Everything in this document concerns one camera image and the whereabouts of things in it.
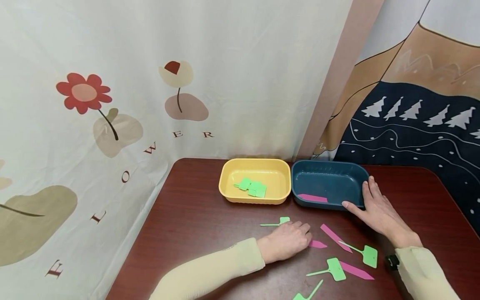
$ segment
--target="flower print curtain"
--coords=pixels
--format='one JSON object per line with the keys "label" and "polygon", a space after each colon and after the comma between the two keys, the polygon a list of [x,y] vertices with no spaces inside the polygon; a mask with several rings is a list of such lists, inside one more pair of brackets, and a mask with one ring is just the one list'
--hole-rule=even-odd
{"label": "flower print curtain", "polygon": [[480,2],[385,0],[314,159],[424,167],[480,232]]}
{"label": "flower print curtain", "polygon": [[182,157],[294,156],[350,5],[3,1],[0,299],[103,299]]}

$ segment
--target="person's right hand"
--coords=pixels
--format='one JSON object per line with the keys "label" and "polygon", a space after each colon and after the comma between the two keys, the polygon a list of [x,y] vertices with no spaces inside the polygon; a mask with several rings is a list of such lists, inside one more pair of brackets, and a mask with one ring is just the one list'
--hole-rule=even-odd
{"label": "person's right hand", "polygon": [[312,241],[310,225],[297,221],[283,223],[269,235],[257,240],[265,264],[288,259],[308,247]]}
{"label": "person's right hand", "polygon": [[382,195],[373,176],[368,178],[368,182],[363,182],[362,193],[365,211],[348,201],[342,202],[342,205],[373,230],[385,235],[395,248],[423,247],[418,235],[402,220],[387,197]]}

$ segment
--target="flower stem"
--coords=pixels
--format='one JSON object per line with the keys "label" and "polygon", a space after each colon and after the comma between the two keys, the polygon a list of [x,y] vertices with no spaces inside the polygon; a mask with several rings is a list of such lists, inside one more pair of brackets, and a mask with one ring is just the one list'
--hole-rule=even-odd
{"label": "flower stem", "polygon": [[98,110],[98,111],[100,112],[100,114],[102,114],[102,116],[105,118],[105,120],[107,120],[108,124],[110,125],[110,128],[113,130],[113,135],[115,136],[115,141],[118,141],[119,136],[117,135],[117,131],[115,130],[115,128],[113,128],[112,123],[110,123],[110,121],[107,119],[107,117],[105,117],[105,115],[103,114],[103,112],[101,110]]}
{"label": "flower stem", "polygon": [[177,105],[180,109],[180,112],[183,113],[183,111],[181,111],[181,107],[180,107],[180,88],[179,88],[179,91],[177,93]]}
{"label": "flower stem", "polygon": [[36,215],[36,214],[26,213],[26,212],[23,212],[21,210],[16,210],[14,208],[5,206],[3,204],[0,204],[0,208],[5,208],[5,209],[11,210],[13,212],[19,213],[19,214],[24,215],[24,216],[45,216],[45,215]]}

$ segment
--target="reddish-brown table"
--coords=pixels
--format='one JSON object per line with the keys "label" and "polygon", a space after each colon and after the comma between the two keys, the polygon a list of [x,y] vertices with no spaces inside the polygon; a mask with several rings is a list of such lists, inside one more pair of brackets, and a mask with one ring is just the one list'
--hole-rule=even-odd
{"label": "reddish-brown table", "polygon": [[[225,160],[182,159],[173,166],[127,260],[107,297],[144,300],[170,269],[196,257],[226,248],[239,240],[259,238],[280,216],[311,224],[314,239],[328,248],[308,248],[297,256],[268,265],[260,272],[234,279],[203,299],[290,300],[297,292],[307,297],[320,279],[314,299],[401,299],[395,280],[382,258],[392,248],[385,239],[347,212],[308,209],[291,197],[281,205],[233,204],[218,191]],[[440,180],[423,168],[365,166],[375,176],[403,219],[436,256],[462,300],[478,299],[480,240]],[[327,224],[343,240],[379,250],[379,266],[361,263],[361,255],[338,247],[321,230]],[[306,277],[326,268],[325,260],[338,257],[369,272],[374,281],[347,274],[335,282],[329,274]]]}

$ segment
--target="beige sleeve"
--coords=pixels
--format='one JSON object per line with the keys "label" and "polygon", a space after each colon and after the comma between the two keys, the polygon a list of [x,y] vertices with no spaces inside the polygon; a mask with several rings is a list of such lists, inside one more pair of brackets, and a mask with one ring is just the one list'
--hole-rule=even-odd
{"label": "beige sleeve", "polygon": [[197,299],[227,281],[265,267],[254,238],[230,248],[184,263],[168,272],[158,283],[150,300]]}
{"label": "beige sleeve", "polygon": [[459,300],[435,256],[426,248],[395,249],[398,272],[414,300]]}

